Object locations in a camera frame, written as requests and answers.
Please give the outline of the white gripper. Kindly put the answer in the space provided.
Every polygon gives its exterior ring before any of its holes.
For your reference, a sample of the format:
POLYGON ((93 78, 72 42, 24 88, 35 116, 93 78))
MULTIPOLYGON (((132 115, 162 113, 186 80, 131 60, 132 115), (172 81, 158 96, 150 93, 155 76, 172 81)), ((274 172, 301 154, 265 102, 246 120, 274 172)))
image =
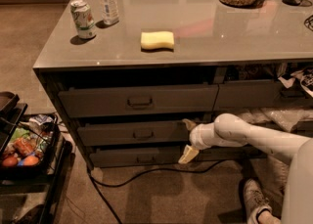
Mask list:
POLYGON ((187 118, 184 118, 183 122, 187 130, 191 131, 189 139, 192 146, 187 145, 184 148, 183 154, 178 160, 179 164, 187 164, 192 161, 199 154, 199 150, 223 146, 223 139, 216 134, 213 123, 197 125, 187 118))

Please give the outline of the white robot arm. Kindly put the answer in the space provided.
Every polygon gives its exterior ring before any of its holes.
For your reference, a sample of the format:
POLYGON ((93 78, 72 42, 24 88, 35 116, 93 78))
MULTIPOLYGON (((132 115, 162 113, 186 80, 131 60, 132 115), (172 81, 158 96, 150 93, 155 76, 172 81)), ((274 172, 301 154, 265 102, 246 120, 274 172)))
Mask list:
POLYGON ((213 123, 196 125, 184 119, 190 144, 179 163, 186 164, 199 151, 211 147, 250 144, 290 167, 282 209, 282 224, 313 223, 313 139, 251 125, 236 115, 222 113, 213 123))

